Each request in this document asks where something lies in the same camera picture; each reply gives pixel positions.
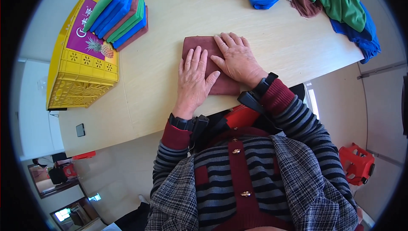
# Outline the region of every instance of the black wristband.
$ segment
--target black wristband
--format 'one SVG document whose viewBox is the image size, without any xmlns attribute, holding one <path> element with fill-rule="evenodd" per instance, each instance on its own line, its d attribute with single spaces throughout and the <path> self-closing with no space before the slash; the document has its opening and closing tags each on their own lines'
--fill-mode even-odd
<svg viewBox="0 0 408 231">
<path fill-rule="evenodd" d="M 183 118 L 174 117 L 173 113 L 169 117 L 170 125 L 177 127 L 180 130 L 192 131 L 194 127 L 193 119 L 185 120 Z"/>
<path fill-rule="evenodd" d="M 276 78 L 278 78 L 278 75 L 271 72 L 268 74 L 268 77 L 263 78 L 261 82 L 259 82 L 258 85 L 252 90 L 252 92 L 257 95 L 258 101 L 261 100 L 262 96 L 268 91 L 269 87 Z"/>
</svg>

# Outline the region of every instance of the black sensor device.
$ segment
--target black sensor device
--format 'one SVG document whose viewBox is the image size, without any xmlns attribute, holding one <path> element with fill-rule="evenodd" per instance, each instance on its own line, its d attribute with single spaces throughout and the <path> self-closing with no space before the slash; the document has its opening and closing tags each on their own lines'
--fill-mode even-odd
<svg viewBox="0 0 408 231">
<path fill-rule="evenodd" d="M 85 128 L 84 128 L 84 123 L 79 124 L 78 126 L 75 127 L 77 130 L 77 136 L 81 137 L 85 135 Z"/>
</svg>

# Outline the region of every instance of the wooden table surface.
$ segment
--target wooden table surface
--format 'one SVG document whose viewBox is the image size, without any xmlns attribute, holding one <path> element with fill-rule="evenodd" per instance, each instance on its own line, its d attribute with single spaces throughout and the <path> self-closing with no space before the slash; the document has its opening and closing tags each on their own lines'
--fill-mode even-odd
<svg viewBox="0 0 408 231">
<path fill-rule="evenodd" d="M 248 0 L 145 0 L 149 31 L 120 52 L 120 81 L 89 108 L 60 112 L 67 156 L 127 142 L 164 129 L 177 97 L 177 65 L 187 36 L 235 32 L 245 36 L 258 63 L 294 86 L 363 59 L 336 34 L 325 12 L 301 17 L 288 0 L 256 10 Z M 209 96 L 196 115 L 239 103 Z M 75 126 L 84 123 L 86 136 Z"/>
</svg>

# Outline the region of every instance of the gray plaid coat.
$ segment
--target gray plaid coat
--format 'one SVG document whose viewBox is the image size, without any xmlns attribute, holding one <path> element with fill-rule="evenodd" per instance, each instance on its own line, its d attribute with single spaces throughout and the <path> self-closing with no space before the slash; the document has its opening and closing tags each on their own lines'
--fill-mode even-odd
<svg viewBox="0 0 408 231">
<path fill-rule="evenodd" d="M 283 136 L 270 136 L 293 223 L 297 230 L 347 230 L 357 213 L 322 175 L 312 150 Z M 146 231 L 198 230 L 193 154 L 181 160 L 151 198 Z"/>
</svg>

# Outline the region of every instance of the wrinkled hand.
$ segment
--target wrinkled hand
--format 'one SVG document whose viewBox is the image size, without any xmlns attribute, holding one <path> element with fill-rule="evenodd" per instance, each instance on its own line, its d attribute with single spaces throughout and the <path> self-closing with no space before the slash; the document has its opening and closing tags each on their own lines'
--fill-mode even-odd
<svg viewBox="0 0 408 231">
<path fill-rule="evenodd" d="M 210 58 L 226 75 L 251 88 L 256 87 L 262 78 L 268 76 L 268 73 L 255 60 L 247 39 L 238 37 L 234 33 L 229 35 L 221 33 L 221 37 L 222 39 L 216 35 L 214 40 L 225 60 L 216 55 Z"/>
<path fill-rule="evenodd" d="M 207 50 L 201 54 L 201 47 L 197 46 L 195 51 L 191 49 L 188 52 L 185 64 L 183 59 L 180 60 L 177 101 L 173 116 L 185 120 L 193 118 L 194 111 L 207 98 L 220 75 L 219 71 L 215 71 L 205 79 L 207 57 Z"/>
</svg>

